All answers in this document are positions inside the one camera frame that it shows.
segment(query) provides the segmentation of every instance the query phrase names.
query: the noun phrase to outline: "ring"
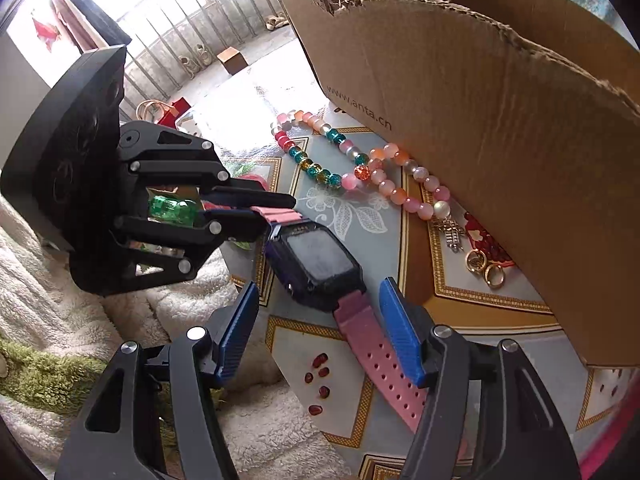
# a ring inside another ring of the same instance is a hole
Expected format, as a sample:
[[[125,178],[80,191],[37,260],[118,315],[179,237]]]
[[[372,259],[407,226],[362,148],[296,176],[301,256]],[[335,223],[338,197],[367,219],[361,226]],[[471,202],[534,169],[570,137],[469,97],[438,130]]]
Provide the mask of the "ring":
[[[486,254],[480,249],[471,249],[465,256],[466,268],[474,274],[480,274],[487,263]]]
[[[491,277],[489,276],[491,271],[494,269],[497,270],[498,275],[500,276],[500,279],[495,283],[491,281]],[[488,265],[484,270],[484,280],[490,288],[500,288],[504,284],[504,269],[498,264]]]

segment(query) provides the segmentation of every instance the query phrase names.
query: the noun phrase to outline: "white fluffy blanket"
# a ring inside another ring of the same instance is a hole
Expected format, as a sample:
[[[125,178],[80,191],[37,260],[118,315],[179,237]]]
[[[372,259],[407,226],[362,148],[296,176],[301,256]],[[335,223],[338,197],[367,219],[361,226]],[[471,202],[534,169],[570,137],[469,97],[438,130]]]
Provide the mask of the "white fluffy blanket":
[[[80,291],[61,259],[44,250],[0,197],[0,337],[59,356],[108,361],[123,340],[161,344],[233,301],[236,290],[220,251],[196,280],[99,298]],[[343,460],[305,415],[264,345],[266,316],[254,332],[218,412],[242,479],[337,479]],[[49,476],[71,418],[0,396],[0,415]]]

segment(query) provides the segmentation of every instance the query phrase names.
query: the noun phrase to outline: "watch face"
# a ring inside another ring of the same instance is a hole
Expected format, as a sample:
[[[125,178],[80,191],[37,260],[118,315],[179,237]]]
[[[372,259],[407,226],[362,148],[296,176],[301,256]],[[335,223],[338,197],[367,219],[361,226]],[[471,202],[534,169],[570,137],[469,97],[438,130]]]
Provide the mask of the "watch face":
[[[289,235],[286,243],[316,282],[324,282],[355,268],[342,246],[322,229]]]

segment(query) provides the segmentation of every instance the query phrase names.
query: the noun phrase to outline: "pink watch strap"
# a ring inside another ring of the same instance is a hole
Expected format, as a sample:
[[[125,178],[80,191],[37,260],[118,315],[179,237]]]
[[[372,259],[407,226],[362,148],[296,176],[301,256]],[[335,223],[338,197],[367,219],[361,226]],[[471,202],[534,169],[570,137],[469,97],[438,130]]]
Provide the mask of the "pink watch strap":
[[[402,373],[396,352],[382,332],[366,294],[355,290],[342,298],[338,305],[334,317],[351,351],[386,402],[415,433],[426,401],[426,391],[416,388]]]
[[[263,218],[269,223],[295,222],[296,220],[300,220],[302,218],[302,215],[299,212],[294,211],[293,209],[253,206],[251,210],[260,213],[260,215],[263,216]]]

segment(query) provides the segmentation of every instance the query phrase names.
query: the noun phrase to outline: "patterned tablecloth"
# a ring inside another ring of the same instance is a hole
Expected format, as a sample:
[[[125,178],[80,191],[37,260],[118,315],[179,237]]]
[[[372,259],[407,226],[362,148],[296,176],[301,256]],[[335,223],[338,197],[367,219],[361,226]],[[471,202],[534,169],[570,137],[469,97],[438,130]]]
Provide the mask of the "patterned tablecloth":
[[[327,122],[368,152],[384,140],[335,107],[321,92],[297,41],[281,47],[237,74],[194,107],[194,119],[233,176],[263,182],[269,190],[291,193],[296,209],[330,227],[362,264],[373,300],[380,281],[393,276],[405,295],[424,304],[436,322],[455,327],[468,339],[496,344],[516,339],[544,381],[582,456],[607,427],[610,414],[624,396],[635,370],[585,368],[542,298],[517,267],[506,269],[506,284],[491,291],[464,266],[464,252],[453,253],[444,236],[415,215],[407,216],[375,190],[333,192],[314,183],[292,158],[284,155],[270,133],[279,112],[292,108],[323,114]],[[309,128],[290,132],[309,156],[334,173],[352,168],[350,161],[324,137]],[[420,161],[428,167],[428,161]],[[421,193],[399,170],[395,182],[412,196]],[[469,240],[478,226],[454,204],[453,215],[465,226]],[[238,284],[247,279],[260,286],[268,309],[267,343],[284,377],[305,406],[322,406],[314,423],[334,444],[352,471],[363,479],[396,478],[412,433],[372,383],[336,329],[334,318],[300,306],[274,280],[262,257],[261,243],[249,247],[227,242],[222,250]],[[311,384],[305,374],[312,361],[328,355],[330,373]],[[322,400],[318,386],[330,388]],[[466,451],[459,460],[463,472],[474,452],[479,384],[471,383],[465,422]]]

